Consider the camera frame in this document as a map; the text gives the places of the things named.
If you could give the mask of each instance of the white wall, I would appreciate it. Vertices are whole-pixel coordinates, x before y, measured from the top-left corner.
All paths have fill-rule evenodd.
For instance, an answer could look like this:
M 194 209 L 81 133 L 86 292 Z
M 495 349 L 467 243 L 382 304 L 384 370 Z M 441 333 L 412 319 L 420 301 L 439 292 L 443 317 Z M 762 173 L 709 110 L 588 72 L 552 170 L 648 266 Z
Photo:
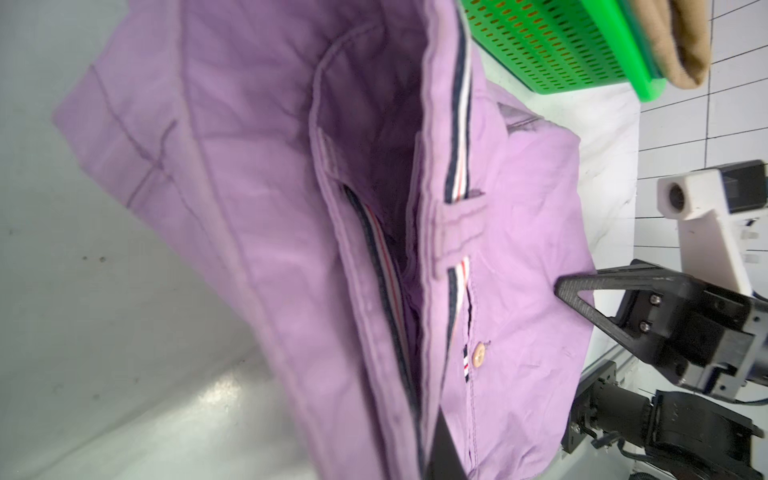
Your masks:
M 643 105 L 640 120 L 636 258 L 680 269 L 673 220 L 656 210 L 658 177 L 713 165 L 768 161 L 768 0 L 714 0 L 711 24 L 713 65 L 709 81 L 697 90 L 671 86 Z M 768 295 L 768 220 L 756 223 L 759 238 L 748 248 L 759 263 L 748 263 L 753 288 Z M 651 367 L 641 369 L 641 388 L 673 390 Z M 768 389 L 749 385 L 740 399 L 768 397 Z M 733 407 L 762 428 L 765 407 Z M 753 440 L 753 467 L 768 474 L 768 441 Z

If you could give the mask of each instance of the green plastic crate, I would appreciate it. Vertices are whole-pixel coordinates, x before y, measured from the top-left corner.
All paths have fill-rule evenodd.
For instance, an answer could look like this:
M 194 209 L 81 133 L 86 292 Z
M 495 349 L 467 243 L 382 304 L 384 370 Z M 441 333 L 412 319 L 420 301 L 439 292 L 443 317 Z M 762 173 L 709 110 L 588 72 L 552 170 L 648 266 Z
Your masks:
M 475 40 L 528 88 L 551 94 L 629 81 L 664 90 L 623 0 L 462 0 Z

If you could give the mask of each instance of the striped tag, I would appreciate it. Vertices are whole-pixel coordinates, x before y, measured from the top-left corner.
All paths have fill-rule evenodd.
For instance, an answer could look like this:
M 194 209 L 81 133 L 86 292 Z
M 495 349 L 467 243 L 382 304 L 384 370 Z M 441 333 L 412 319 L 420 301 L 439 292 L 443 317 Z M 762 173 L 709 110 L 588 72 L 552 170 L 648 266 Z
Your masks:
M 464 381 L 469 381 L 469 353 L 466 345 L 464 345 Z
M 458 11 L 459 45 L 456 58 L 456 70 L 453 78 L 452 97 L 452 138 L 451 163 L 448 178 L 445 180 L 445 198 L 447 204 L 459 202 L 469 195 L 469 120 L 472 112 L 472 54 L 469 45 L 469 28 L 466 17 Z M 453 330 L 462 309 L 467 282 L 469 280 L 469 258 L 464 257 L 458 265 L 448 270 L 449 280 L 449 318 L 448 347 L 450 348 Z M 469 379 L 469 364 L 464 346 L 464 375 Z

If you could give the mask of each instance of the folded beige fabric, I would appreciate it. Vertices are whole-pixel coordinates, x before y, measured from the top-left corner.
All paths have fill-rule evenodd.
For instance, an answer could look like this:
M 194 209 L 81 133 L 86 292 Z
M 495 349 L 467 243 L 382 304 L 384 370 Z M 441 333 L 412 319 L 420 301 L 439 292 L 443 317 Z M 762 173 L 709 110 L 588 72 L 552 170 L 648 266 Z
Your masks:
M 712 62 L 705 0 L 628 0 L 661 73 L 678 88 L 697 88 Z

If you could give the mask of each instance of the button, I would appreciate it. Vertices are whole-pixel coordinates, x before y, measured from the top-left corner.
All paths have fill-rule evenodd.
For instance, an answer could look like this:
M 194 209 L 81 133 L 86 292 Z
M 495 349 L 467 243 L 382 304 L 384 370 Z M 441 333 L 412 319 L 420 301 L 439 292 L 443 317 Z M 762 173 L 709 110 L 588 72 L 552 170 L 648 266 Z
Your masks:
M 480 368 L 483 360 L 485 360 L 485 344 L 480 342 L 475 347 L 475 353 L 472 354 L 472 365 L 474 365 L 475 368 Z

